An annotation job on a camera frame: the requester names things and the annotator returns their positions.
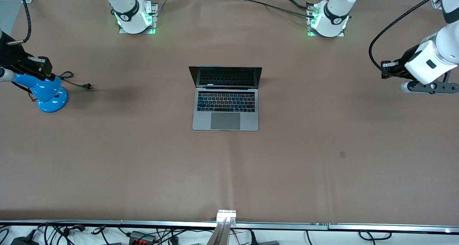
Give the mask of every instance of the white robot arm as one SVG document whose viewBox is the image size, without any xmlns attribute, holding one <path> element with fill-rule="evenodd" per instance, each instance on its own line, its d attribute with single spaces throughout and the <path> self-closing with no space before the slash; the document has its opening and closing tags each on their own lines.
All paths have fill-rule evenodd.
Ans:
<svg viewBox="0 0 459 245">
<path fill-rule="evenodd" d="M 311 28 L 325 37 L 338 36 L 346 27 L 349 12 L 356 0 L 322 0 Z"/>
<path fill-rule="evenodd" d="M 118 23 L 127 33 L 138 34 L 153 24 L 151 2 L 145 0 L 108 0 Z"/>
<path fill-rule="evenodd" d="M 381 66 L 391 76 L 407 78 L 401 90 L 405 93 L 452 94 L 459 85 L 450 83 L 449 71 L 459 63 L 459 0 L 440 0 L 447 23 L 436 33 L 424 38 L 394 62 L 383 61 Z"/>
<path fill-rule="evenodd" d="M 447 25 L 424 38 L 406 69 L 423 85 L 429 84 L 459 63 L 459 0 L 441 0 Z"/>
</svg>

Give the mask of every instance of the table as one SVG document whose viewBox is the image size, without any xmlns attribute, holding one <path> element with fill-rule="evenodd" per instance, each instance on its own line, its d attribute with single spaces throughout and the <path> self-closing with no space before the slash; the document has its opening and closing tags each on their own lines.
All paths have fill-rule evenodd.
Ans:
<svg viewBox="0 0 459 245">
<path fill-rule="evenodd" d="M 459 224 L 458 96 L 402 93 L 368 58 L 415 3 L 358 0 L 328 39 L 247 1 L 168 0 L 156 34 L 132 36 L 106 0 L 34 0 L 26 51 L 95 89 L 64 83 L 68 104 L 45 114 L 1 85 L 0 218 Z M 444 24 L 423 6 L 374 56 Z M 21 11 L 12 36 L 26 25 Z M 263 67 L 260 130 L 192 130 L 190 65 Z"/>
</svg>

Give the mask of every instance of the cable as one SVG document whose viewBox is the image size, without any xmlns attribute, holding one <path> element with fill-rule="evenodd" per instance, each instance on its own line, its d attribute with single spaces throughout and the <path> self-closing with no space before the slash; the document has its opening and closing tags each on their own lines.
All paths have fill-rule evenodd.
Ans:
<svg viewBox="0 0 459 245">
<path fill-rule="evenodd" d="M 281 10 L 281 11 L 284 11 L 284 12 L 287 12 L 287 13 L 291 13 L 291 14 L 295 14 L 295 15 L 299 15 L 299 16 L 303 16 L 303 17 L 307 17 L 307 18 L 314 18 L 314 16 L 311 16 L 311 15 L 300 14 L 300 13 L 297 13 L 297 12 L 294 12 L 294 11 L 290 11 L 290 10 L 287 10 L 287 9 L 284 9 L 284 8 L 278 8 L 277 6 L 272 6 L 272 5 L 263 3 L 263 2 L 259 2 L 259 1 L 255 1 L 255 0 L 246 0 L 246 1 L 259 3 L 259 4 L 262 4 L 262 5 L 265 5 L 265 6 L 269 6 L 270 8 L 276 8 L 278 10 Z"/>
<path fill-rule="evenodd" d="M 2 244 L 2 243 L 5 241 L 5 239 L 6 239 L 6 237 L 8 236 L 8 234 L 10 234 L 10 229 L 3 229 L 3 230 L 0 231 L 0 234 L 1 234 L 2 232 L 6 232 L 6 234 L 5 234 L 5 236 L 3 237 L 3 239 L 0 240 L 0 244 Z"/>
<path fill-rule="evenodd" d="M 255 237 L 255 233 L 253 230 L 249 229 L 250 231 L 250 235 L 252 237 L 252 242 L 250 243 L 250 245 L 259 245 L 258 242 L 257 242 L 257 238 Z"/>
<path fill-rule="evenodd" d="M 389 24 L 386 28 L 384 28 L 384 30 L 382 30 L 373 40 L 372 42 L 370 43 L 370 46 L 368 48 L 368 55 L 370 56 L 370 60 L 372 61 L 372 63 L 385 75 L 390 75 L 390 76 L 395 76 L 397 77 L 397 75 L 395 74 L 391 74 L 387 71 L 385 71 L 379 64 L 376 63 L 376 61 L 374 60 L 374 57 L 373 57 L 373 46 L 374 44 L 377 42 L 377 40 L 385 33 L 387 32 L 388 29 L 390 29 L 392 26 L 394 26 L 396 23 L 398 23 L 400 20 L 402 20 L 405 16 L 409 15 L 410 13 L 412 13 L 414 10 L 418 9 L 419 7 L 421 7 L 423 4 L 429 2 L 430 0 L 423 0 L 421 1 L 419 4 L 417 4 L 416 6 L 413 6 L 410 10 L 406 11 L 405 13 L 403 13 L 403 15 L 400 15 L 397 19 L 395 19 L 391 24 Z"/>
<path fill-rule="evenodd" d="M 162 7 L 164 6 L 164 4 L 166 3 L 167 0 L 164 0 L 164 2 L 159 6 L 158 8 L 158 14 L 159 14 L 159 11 L 161 11 Z"/>
<path fill-rule="evenodd" d="M 306 237 L 308 237 L 309 245 L 313 245 L 313 243 L 311 242 L 311 239 L 309 238 L 309 232 L 308 231 L 306 231 Z"/>
<path fill-rule="evenodd" d="M 362 236 L 362 232 L 365 232 L 366 234 L 368 234 L 370 238 L 365 238 L 365 237 L 363 237 L 363 236 Z M 373 242 L 373 245 L 376 245 L 376 242 L 375 242 L 376 240 L 388 240 L 388 239 L 390 239 L 390 238 L 392 237 L 392 232 L 388 232 L 388 234 L 389 234 L 389 235 L 388 235 L 387 237 L 383 237 L 383 238 L 374 238 L 374 237 L 372 236 L 372 234 L 371 234 L 369 231 L 367 231 L 367 230 L 360 230 L 360 231 L 359 231 L 359 237 L 360 237 L 362 240 L 366 240 L 366 241 L 371 241 L 371 242 Z"/>
<path fill-rule="evenodd" d="M 123 230 L 122 230 L 120 227 L 118 227 L 118 230 L 119 230 L 120 232 L 122 232 L 124 235 L 126 235 L 126 236 L 128 235 L 128 233 L 127 233 L 127 232 L 123 232 Z"/>
<path fill-rule="evenodd" d="M 30 34 L 32 34 L 32 23 L 30 21 L 30 13 L 28 11 L 27 2 L 26 2 L 26 0 L 22 0 L 22 1 L 23 1 L 23 5 L 24 5 L 24 10 L 26 12 L 26 18 L 27 18 L 27 35 L 22 41 L 15 42 L 13 44 L 26 43 L 30 39 Z"/>
<path fill-rule="evenodd" d="M 71 85 L 75 85 L 75 86 L 78 86 L 78 87 L 81 87 L 81 88 L 86 88 L 88 90 L 90 90 L 92 88 L 92 85 L 90 83 L 87 83 L 85 85 L 77 85 L 76 83 L 72 83 L 69 80 L 67 80 L 67 79 L 72 78 L 74 76 L 75 76 L 74 73 L 72 73 L 70 71 L 65 71 L 64 73 L 62 73 L 61 75 L 58 75 L 57 77 L 59 77 L 59 79 L 61 79 L 64 82 L 67 82 L 67 83 L 69 83 Z"/>
<path fill-rule="evenodd" d="M 239 242 L 239 238 L 237 238 L 236 232 L 234 232 L 233 229 L 231 229 L 231 231 L 234 233 L 234 237 L 236 238 L 237 244 L 241 245 L 241 243 Z"/>
<path fill-rule="evenodd" d="M 30 100 L 32 100 L 33 102 L 37 101 L 36 98 L 35 98 L 35 99 L 32 98 L 32 91 L 30 90 L 30 88 L 27 88 L 27 87 L 25 87 L 25 86 L 22 86 L 22 85 L 20 85 L 20 84 L 18 84 L 18 83 L 16 83 L 16 82 L 11 82 L 11 83 L 12 83 L 13 85 L 17 86 L 18 88 L 20 88 L 21 90 L 26 91 L 27 94 L 28 94 L 28 96 L 29 96 L 29 98 L 30 98 Z"/>
<path fill-rule="evenodd" d="M 305 10 L 308 9 L 307 6 L 302 6 L 302 5 L 300 5 L 299 3 L 297 3 L 295 0 L 288 0 L 288 1 L 292 2 L 293 4 L 295 4 L 295 6 L 298 6 L 299 8 L 303 8 L 303 9 L 305 9 Z M 306 2 L 306 5 L 308 5 L 308 6 L 313 6 L 314 4 Z"/>
</svg>

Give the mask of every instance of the black cable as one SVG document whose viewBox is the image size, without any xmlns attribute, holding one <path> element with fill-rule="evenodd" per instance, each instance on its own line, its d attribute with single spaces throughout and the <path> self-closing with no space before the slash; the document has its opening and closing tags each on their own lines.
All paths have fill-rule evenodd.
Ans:
<svg viewBox="0 0 459 245">
<path fill-rule="evenodd" d="M 419 7 L 421 7 L 423 4 L 429 2 L 429 0 L 423 0 L 421 1 L 419 4 L 417 4 L 416 6 L 413 6 L 410 10 L 406 11 L 405 13 L 403 13 L 403 15 L 399 16 L 397 19 L 395 19 L 391 24 L 389 24 L 386 28 L 384 28 L 384 30 L 382 30 L 373 40 L 372 42 L 370 43 L 370 46 L 368 48 L 368 55 L 370 56 L 370 60 L 372 61 L 372 63 L 384 74 L 384 75 L 390 75 L 390 76 L 395 76 L 397 77 L 397 75 L 395 74 L 392 74 L 392 73 L 389 73 L 389 72 L 386 72 L 378 63 L 376 63 L 376 61 L 374 60 L 374 57 L 373 57 L 373 46 L 374 44 L 377 42 L 377 40 L 385 33 L 387 32 L 388 29 L 390 29 L 392 26 L 394 26 L 396 23 L 398 23 L 400 20 L 402 20 L 405 16 L 409 15 L 410 13 L 412 13 L 414 10 L 418 9 Z"/>
<path fill-rule="evenodd" d="M 49 245 L 52 245 L 53 244 L 53 240 L 54 240 L 54 237 L 57 235 L 57 231 L 56 229 L 54 228 L 54 230 L 51 232 L 50 236 L 52 235 L 51 237 L 51 240 L 49 241 Z"/>
<path fill-rule="evenodd" d="M 246 0 L 246 1 L 259 3 L 259 4 L 262 4 L 262 5 L 265 5 L 265 6 L 269 6 L 270 8 L 276 8 L 276 9 L 278 9 L 280 11 L 284 11 L 284 12 L 287 12 L 287 13 L 291 13 L 291 14 L 295 14 L 295 15 L 299 15 L 299 16 L 303 16 L 303 17 L 307 17 L 307 18 L 314 18 L 314 16 L 311 16 L 311 15 L 300 14 L 300 13 L 297 13 L 297 12 L 294 12 L 294 11 L 290 11 L 290 10 L 287 10 L 287 9 L 284 9 L 284 8 L 278 8 L 277 6 L 272 6 L 272 5 L 263 3 L 263 2 L 259 2 L 259 1 L 255 1 L 255 0 Z"/>
<path fill-rule="evenodd" d="M 92 88 L 92 85 L 90 83 L 87 83 L 85 85 L 77 85 L 76 83 L 72 83 L 69 80 L 67 80 L 67 79 L 72 78 L 74 76 L 75 76 L 75 74 L 73 72 L 65 71 L 64 73 L 58 75 L 57 77 L 59 77 L 59 79 L 61 79 L 64 82 L 67 82 L 67 83 L 69 83 L 71 85 L 78 86 L 80 88 L 85 88 L 85 89 L 88 89 L 88 90 L 90 90 Z"/>
<path fill-rule="evenodd" d="M 362 232 L 365 232 L 366 234 L 368 234 L 368 236 L 369 236 L 370 238 L 365 238 L 365 237 L 363 237 L 363 236 L 362 236 Z M 376 245 L 376 242 L 375 242 L 376 240 L 388 240 L 388 239 L 390 239 L 390 238 L 392 237 L 392 232 L 388 232 L 388 234 L 389 234 L 389 235 L 388 235 L 387 237 L 383 237 L 383 238 L 374 238 L 374 237 L 372 236 L 372 234 L 371 234 L 369 231 L 367 231 L 367 230 L 360 230 L 360 231 L 359 231 L 359 237 L 360 237 L 362 240 L 366 240 L 366 241 L 371 241 L 371 242 L 373 242 L 373 245 Z"/>
<path fill-rule="evenodd" d="M 122 232 L 124 235 L 126 235 L 126 236 L 128 235 L 128 233 L 127 233 L 127 232 L 123 232 L 123 230 L 122 230 L 120 227 L 118 227 L 118 230 L 119 230 L 120 232 Z"/>
<path fill-rule="evenodd" d="M 28 94 L 28 96 L 29 96 L 29 98 L 30 98 L 30 100 L 32 100 L 33 102 L 37 101 L 36 98 L 32 98 L 32 91 L 30 90 L 30 88 L 27 88 L 27 87 L 25 87 L 25 86 L 22 86 L 22 85 L 20 85 L 20 84 L 18 84 L 18 83 L 16 83 L 16 82 L 11 82 L 11 83 L 12 83 L 13 85 L 17 86 L 18 88 L 20 88 L 21 90 L 26 91 L 27 94 Z"/>
<path fill-rule="evenodd" d="M 311 239 L 309 237 L 309 232 L 308 231 L 306 231 L 306 237 L 308 237 L 309 245 L 313 245 L 313 243 L 311 242 Z"/>
<path fill-rule="evenodd" d="M 107 245 L 110 245 L 110 243 L 108 243 L 108 241 L 107 241 L 107 238 L 105 238 L 104 231 L 100 232 L 100 234 L 102 235 L 102 238 L 104 238 L 105 243 L 106 243 Z"/>
<path fill-rule="evenodd" d="M 303 9 L 305 9 L 305 10 L 308 9 L 307 6 L 302 6 L 302 5 L 300 5 L 299 3 L 297 3 L 295 0 L 288 0 L 288 1 L 294 3 L 295 6 L 298 6 L 299 8 L 303 8 Z M 308 5 L 308 6 L 313 6 L 314 4 L 312 4 L 312 3 L 307 3 L 307 2 L 306 2 L 306 5 Z"/>
<path fill-rule="evenodd" d="M 1 239 L 0 244 L 2 244 L 2 243 L 5 241 L 5 239 L 6 239 L 6 237 L 8 236 L 8 234 L 10 234 L 10 229 L 3 229 L 3 230 L 0 231 L 0 234 L 1 234 L 2 232 L 6 232 L 6 234 L 5 234 L 5 236 L 3 237 L 3 239 Z"/>
<path fill-rule="evenodd" d="M 257 242 L 257 238 L 255 237 L 254 231 L 249 229 L 249 232 L 250 232 L 250 236 L 252 238 L 252 242 L 250 243 L 250 245 L 259 245 L 258 242 Z"/>
<path fill-rule="evenodd" d="M 70 244 L 72 244 L 72 245 L 75 245 L 71 240 L 69 240 L 69 239 L 64 235 L 64 233 L 61 231 L 60 228 L 58 228 L 58 227 L 56 227 L 56 226 L 54 226 L 54 225 L 52 225 L 52 224 L 51 224 L 51 226 L 54 227 L 54 229 L 56 230 L 56 232 L 58 232 L 58 233 L 61 235 L 61 236 L 59 237 L 59 239 L 57 240 L 57 244 L 59 244 L 59 240 L 60 240 L 62 237 L 64 237 L 65 240 L 67 240 L 67 243 L 70 243 Z"/>
<path fill-rule="evenodd" d="M 23 42 L 26 43 L 30 39 L 30 34 L 32 33 L 32 23 L 30 21 L 30 14 L 28 11 L 26 0 L 23 0 L 23 5 L 24 5 L 24 10 L 26 12 L 26 18 L 27 18 L 27 36 L 25 37 L 25 39 L 23 39 Z"/>
</svg>

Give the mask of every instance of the laptop keyboard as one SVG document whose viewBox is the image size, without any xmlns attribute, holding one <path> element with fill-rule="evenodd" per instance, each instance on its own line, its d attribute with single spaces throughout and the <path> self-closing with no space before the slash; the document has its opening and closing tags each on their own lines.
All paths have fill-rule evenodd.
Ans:
<svg viewBox="0 0 459 245">
<path fill-rule="evenodd" d="M 199 83 L 201 85 L 254 85 L 255 78 L 252 70 L 201 70 Z"/>
<path fill-rule="evenodd" d="M 255 112 L 255 93 L 200 91 L 197 111 Z"/>
</svg>

